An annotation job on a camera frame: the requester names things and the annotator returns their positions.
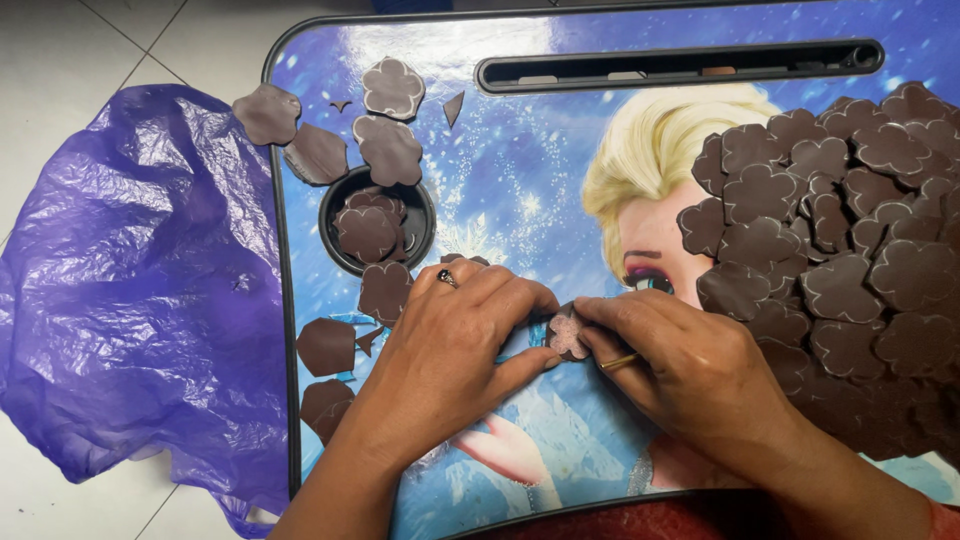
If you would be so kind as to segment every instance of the tile grout line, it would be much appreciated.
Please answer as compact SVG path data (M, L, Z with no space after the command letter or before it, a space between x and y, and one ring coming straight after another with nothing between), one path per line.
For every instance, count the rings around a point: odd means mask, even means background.
M140 530L140 532L138 532L138 533L136 534L136 537L134 537L133 540L137 540L138 538L140 538L140 535L143 534L143 531L144 531L144 530L147 530L147 527L150 526L150 523L153 522L153 520L154 520L154 518L156 517L156 515L157 515L158 513L160 513L160 510L163 509L163 506L164 506L165 504L167 504L167 501L170 501L170 498L171 498L171 497L173 497L174 492L177 491L177 488L178 488L178 487L180 487L179 484L175 485L174 488L170 490L170 495L167 495L167 498L163 500L163 503L160 503L160 508L158 508L158 509L156 510L156 512L154 512L154 515L150 516L150 519L147 520L147 525L143 526L143 528Z
M150 46L147 47L147 50L145 51L145 52L147 53L147 56L150 57L151 60L153 60L153 61L155 61L156 63L160 64L160 67L162 67L163 69L166 69L167 71L169 71L170 74L173 75L174 77L176 77L178 81L180 81L181 83L184 83L184 84L187 85L187 86L190 86L190 84L187 83L187 82L183 79L183 77L181 77L180 75L177 75L176 73L174 73L174 70L173 70L173 69L170 69L169 67L167 67L167 65L166 65L165 63L163 63L162 61L157 60L154 55L150 54L150 51L153 51L153 50L154 50L154 45L156 45L156 43L157 43L158 41L160 41L160 38L163 37L163 33L166 32L168 28L170 28L170 25L174 23L174 20L177 18L177 15L179 15L180 12L183 10L183 6L186 6L186 3L189 2L189 1L190 1L190 0L183 0L183 3L180 4L180 7L179 7L179 8L177 8L177 12L174 13L174 16L170 17L170 20L167 21L166 26L164 26L164 27L163 27L163 30L161 30L160 33L156 35L156 39L154 39L154 42L151 43Z
M150 55L148 55L147 53L143 53L143 57L140 58L140 61L137 62L136 65L133 67L133 69L130 70L130 73L128 73L128 74L127 74L127 77L124 78L123 83L120 83L120 86L118 86L117 89L114 90L113 93L119 92L120 90L123 89L123 85L125 85L125 84L127 83L127 81L130 80L130 77L133 76L133 72L136 71L136 68L137 68L137 67L140 67L140 64L143 63L143 61L146 60L146 58L147 58L148 56L150 56Z
M154 42L151 43L149 47L147 47L147 50L146 50L146 51L144 51L145 53L147 53L147 54L149 55L149 54L150 54L150 51L154 50L154 45L156 45L156 43L157 43L158 41L160 41L160 38L163 37L163 33L166 32L168 28L170 28L170 25L173 24L174 19L177 18L177 15L179 15L180 12L183 11L183 6L186 6L186 3L189 2L189 1L190 1L190 0L183 0L183 3L180 4L180 7L179 7L179 8L177 8L177 12L174 13L174 16L170 17L170 20L167 21L167 24L166 24L166 26L163 27L163 30L161 30L160 33L156 35L156 39L154 39Z
M169 67L167 67L166 64L164 64L162 61L157 60L154 55L147 53L147 56L150 57L156 63L160 64L160 67L162 67L163 69L166 69L171 75L176 77L178 81L180 81L181 83L184 83L187 86L190 86L190 84L187 83L180 75L177 75L176 73L174 73L173 69L170 69Z
M127 41L129 41L130 43L133 43L133 46L134 46L134 47L136 47L137 49L140 49L140 50L143 51L144 53L147 52L147 50L144 49L143 47L141 47L139 44L137 44L136 41L130 39L130 36L127 36L126 34L124 34L123 32L121 32L119 28L113 26L113 23L111 23L110 21L106 20L103 15L97 13L96 11L94 11L93 8L89 7L89 6L86 4L86 2L84 2L84 0L77 0L77 1L80 2L81 4L83 4L85 8L87 8L88 10L90 10L90 12L92 12L93 14L97 15L98 17L100 17L100 20L106 22L107 25L108 25L110 28L112 28L113 30L116 30L116 31L117 31L117 34L119 34L120 36L125 37L125 38L127 39Z

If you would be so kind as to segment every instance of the purple plastic bag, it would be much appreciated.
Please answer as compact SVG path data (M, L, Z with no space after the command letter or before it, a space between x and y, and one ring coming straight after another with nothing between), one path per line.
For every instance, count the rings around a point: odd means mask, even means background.
M170 449L245 538L288 503L267 149L187 86L117 92L44 166L0 258L0 408L70 481Z

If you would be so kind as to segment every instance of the blonde hair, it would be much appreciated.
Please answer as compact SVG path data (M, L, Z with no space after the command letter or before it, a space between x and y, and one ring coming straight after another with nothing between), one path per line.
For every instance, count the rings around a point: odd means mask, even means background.
M623 281L620 209L660 200L683 182L704 139L742 124L766 125L780 110L753 85L683 86L637 92L616 112L584 180L584 210L603 230L603 253Z

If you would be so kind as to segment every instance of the red clothing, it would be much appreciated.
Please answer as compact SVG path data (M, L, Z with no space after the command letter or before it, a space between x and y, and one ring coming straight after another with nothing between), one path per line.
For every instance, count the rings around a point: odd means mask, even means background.
M960 539L960 508L931 502L930 540ZM791 539L780 511L756 490L704 490L687 497L557 515L478 532L471 540Z
M960 538L960 508L937 504L933 506L933 528L930 540L956 540Z

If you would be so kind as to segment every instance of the snowflake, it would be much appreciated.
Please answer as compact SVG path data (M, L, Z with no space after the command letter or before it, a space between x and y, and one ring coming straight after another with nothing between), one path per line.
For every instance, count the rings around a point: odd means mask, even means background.
M523 217L533 217L540 211L540 197L527 193L526 197L520 199L520 206L523 207Z
M447 225L453 220L444 220L437 224L437 245L443 253L459 253L466 257L479 255L492 264L502 264L507 256L499 247L500 235L490 238L487 234L487 216L484 213L466 227Z

